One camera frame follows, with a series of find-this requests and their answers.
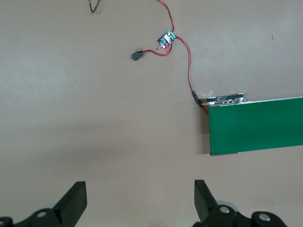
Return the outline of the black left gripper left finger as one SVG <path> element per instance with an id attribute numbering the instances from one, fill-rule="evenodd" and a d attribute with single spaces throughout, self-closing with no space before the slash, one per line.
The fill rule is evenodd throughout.
<path id="1" fill-rule="evenodd" d="M 1 217 L 2 227 L 74 227 L 87 207 L 86 182 L 76 182 L 52 208 L 35 211 L 25 220 L 14 223 Z"/>

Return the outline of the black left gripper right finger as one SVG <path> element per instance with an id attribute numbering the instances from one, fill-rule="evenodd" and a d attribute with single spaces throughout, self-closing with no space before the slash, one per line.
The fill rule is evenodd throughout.
<path id="1" fill-rule="evenodd" d="M 195 180 L 194 202 L 200 221 L 195 227 L 285 227 L 277 215 L 255 211 L 250 218 L 227 203 L 218 204 L 204 180 Z"/>

